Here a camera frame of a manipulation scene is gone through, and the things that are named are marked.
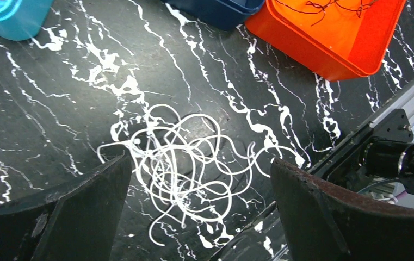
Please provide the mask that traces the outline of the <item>orange plastic tray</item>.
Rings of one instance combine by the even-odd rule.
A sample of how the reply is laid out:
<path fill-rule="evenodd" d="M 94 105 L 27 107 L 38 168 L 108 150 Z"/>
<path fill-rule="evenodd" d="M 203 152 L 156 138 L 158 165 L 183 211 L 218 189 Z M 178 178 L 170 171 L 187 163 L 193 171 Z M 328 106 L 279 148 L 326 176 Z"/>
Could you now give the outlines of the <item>orange plastic tray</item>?
<path fill-rule="evenodd" d="M 246 28 L 328 81 L 378 72 L 404 1 L 266 1 Z"/>

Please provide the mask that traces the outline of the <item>dark blue plastic tray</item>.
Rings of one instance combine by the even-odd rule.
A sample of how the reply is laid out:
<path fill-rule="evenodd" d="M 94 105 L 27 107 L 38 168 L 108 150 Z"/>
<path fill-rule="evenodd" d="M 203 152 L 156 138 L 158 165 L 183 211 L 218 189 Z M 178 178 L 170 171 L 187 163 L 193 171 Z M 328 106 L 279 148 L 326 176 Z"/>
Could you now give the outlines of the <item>dark blue plastic tray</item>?
<path fill-rule="evenodd" d="M 167 0 L 168 5 L 221 30 L 232 30 L 256 14 L 265 0 Z"/>

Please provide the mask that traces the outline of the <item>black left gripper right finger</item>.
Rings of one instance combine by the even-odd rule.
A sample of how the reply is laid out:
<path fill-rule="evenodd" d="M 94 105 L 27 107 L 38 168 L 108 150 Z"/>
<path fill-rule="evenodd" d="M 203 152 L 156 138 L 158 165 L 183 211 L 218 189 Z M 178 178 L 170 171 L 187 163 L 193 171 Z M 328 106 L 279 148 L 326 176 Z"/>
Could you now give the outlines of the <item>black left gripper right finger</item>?
<path fill-rule="evenodd" d="M 292 260 L 414 260 L 414 209 L 274 159 L 270 179 Z"/>

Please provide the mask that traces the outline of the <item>teal plastic tray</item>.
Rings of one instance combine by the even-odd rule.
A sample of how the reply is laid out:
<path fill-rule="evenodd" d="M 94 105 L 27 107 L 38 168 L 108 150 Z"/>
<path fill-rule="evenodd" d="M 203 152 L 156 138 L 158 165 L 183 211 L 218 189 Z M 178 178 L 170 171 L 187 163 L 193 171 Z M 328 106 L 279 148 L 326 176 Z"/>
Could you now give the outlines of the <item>teal plastic tray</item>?
<path fill-rule="evenodd" d="M 12 41 L 35 37 L 52 4 L 53 0 L 0 1 L 0 37 Z"/>

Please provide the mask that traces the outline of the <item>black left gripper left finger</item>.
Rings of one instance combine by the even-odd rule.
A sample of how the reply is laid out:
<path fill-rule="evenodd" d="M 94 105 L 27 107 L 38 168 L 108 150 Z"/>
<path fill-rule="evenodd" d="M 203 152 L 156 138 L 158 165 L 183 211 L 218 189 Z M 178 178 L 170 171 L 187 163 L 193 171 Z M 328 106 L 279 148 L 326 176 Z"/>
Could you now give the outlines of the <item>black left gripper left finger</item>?
<path fill-rule="evenodd" d="M 0 260 L 108 260 L 131 175 L 131 158 L 121 155 L 0 205 Z"/>

